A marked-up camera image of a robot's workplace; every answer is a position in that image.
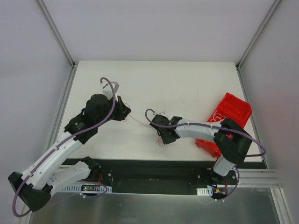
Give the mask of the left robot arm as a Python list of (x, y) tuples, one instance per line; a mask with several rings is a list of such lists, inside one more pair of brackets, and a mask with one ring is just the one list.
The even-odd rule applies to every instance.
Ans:
[(16, 200), (20, 198), (29, 211), (38, 211), (61, 188), (84, 181), (100, 185), (103, 179), (99, 164), (87, 156), (62, 172), (57, 169), (77, 149), (95, 136), (98, 128), (110, 120), (124, 121), (131, 113), (120, 96), (108, 97), (94, 94), (81, 112), (64, 127), (57, 140), (33, 165), (21, 173), (13, 172), (8, 181), (15, 196), (13, 212), (16, 216)]

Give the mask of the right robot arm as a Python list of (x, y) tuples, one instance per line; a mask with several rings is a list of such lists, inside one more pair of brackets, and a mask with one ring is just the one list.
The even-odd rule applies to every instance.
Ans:
[(229, 171), (244, 162), (253, 141), (242, 127), (228, 118), (220, 122), (198, 123), (177, 116), (168, 119), (157, 114), (149, 124), (157, 130), (165, 145), (180, 138), (194, 138), (214, 143), (221, 152), (210, 172), (211, 181), (215, 184), (223, 183)]

